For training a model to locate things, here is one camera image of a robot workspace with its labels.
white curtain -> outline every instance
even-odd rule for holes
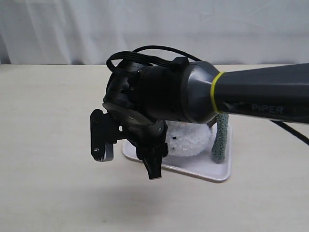
[[[2,63],[103,64],[149,44],[215,64],[309,62],[309,0],[0,0]]]

white plate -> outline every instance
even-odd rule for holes
[[[213,133],[207,149],[195,156],[190,157],[168,155],[163,158],[162,169],[201,178],[215,183],[221,183],[227,180],[231,175],[232,127],[228,125],[225,161],[220,164],[216,164],[211,159],[211,148],[217,133],[216,124],[212,127],[212,130]],[[129,141],[125,141],[123,143],[122,152],[129,160],[142,163],[142,161],[136,157],[136,149]]]

white plush toy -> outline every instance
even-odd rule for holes
[[[211,139],[212,130],[206,124],[167,121],[166,143],[169,156],[189,157],[205,150]]]

yellow ring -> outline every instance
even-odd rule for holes
[[[211,84],[211,103],[212,103],[213,110],[216,113],[219,113],[219,111],[218,111],[218,108],[217,108],[217,105],[216,105],[216,100],[214,99],[214,89],[215,89],[217,81],[219,80],[219,78],[222,76],[223,73],[225,73],[225,72],[220,72],[218,75],[216,75],[216,77],[214,78],[214,80],[212,81],[212,84]]]

green sponge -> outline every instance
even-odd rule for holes
[[[211,149],[212,160],[216,163],[222,163],[225,160],[228,114],[218,114],[216,116],[216,120],[217,120],[217,134]]]

